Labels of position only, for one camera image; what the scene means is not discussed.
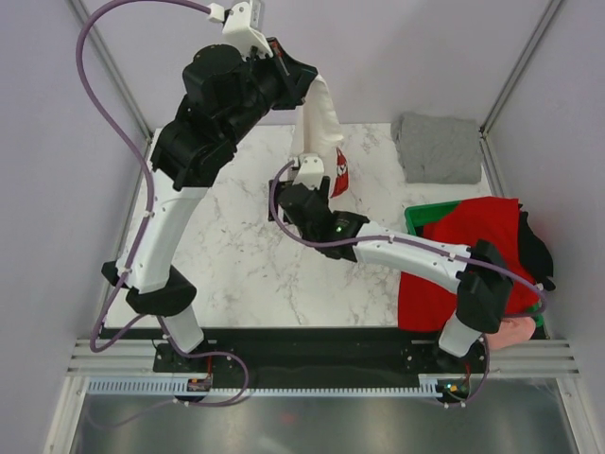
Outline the white red printed t shirt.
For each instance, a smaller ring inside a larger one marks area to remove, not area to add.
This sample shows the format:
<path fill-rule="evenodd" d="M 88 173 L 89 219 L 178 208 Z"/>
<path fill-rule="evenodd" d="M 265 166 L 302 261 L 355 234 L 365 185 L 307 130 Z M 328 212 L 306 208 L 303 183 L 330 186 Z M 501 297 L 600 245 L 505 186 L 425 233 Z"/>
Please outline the white red printed t shirt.
<path fill-rule="evenodd" d="M 311 82 L 295 125 L 290 154 L 317 154 L 330 178 L 331 199 L 346 193 L 350 185 L 348 162 L 343 153 L 344 136 L 328 85 L 321 75 Z"/>

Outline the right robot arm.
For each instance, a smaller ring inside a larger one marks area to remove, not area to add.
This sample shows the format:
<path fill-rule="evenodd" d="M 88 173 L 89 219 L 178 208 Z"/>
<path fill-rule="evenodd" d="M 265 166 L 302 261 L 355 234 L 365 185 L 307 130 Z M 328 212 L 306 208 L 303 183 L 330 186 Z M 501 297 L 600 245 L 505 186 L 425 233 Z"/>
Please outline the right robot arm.
<path fill-rule="evenodd" d="M 282 189 L 275 203 L 298 230 L 295 237 L 324 256 L 401 271 L 455 296 L 432 351 L 440 370 L 456 371 L 480 336 L 498 332 L 513 281 L 492 243 L 455 245 L 395 232 L 357 213 L 332 211 L 319 191 L 302 183 Z"/>

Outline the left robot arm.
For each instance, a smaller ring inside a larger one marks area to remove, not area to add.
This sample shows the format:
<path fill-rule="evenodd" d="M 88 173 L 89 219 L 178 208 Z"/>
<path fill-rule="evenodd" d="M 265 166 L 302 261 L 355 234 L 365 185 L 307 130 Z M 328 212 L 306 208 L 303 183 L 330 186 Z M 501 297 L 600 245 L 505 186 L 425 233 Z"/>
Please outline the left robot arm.
<path fill-rule="evenodd" d="M 185 95 L 145 163 L 153 184 L 146 231 L 101 269 L 115 288 L 127 290 L 137 314 L 159 319 L 187 372 L 203 368 L 208 351 L 192 307 L 197 290 L 172 264 L 185 227 L 242 139 L 270 111 L 301 106 L 318 74 L 276 38 L 268 46 L 271 54 L 263 57 L 256 48 L 242 56 L 231 45 L 209 45 L 183 69 Z"/>

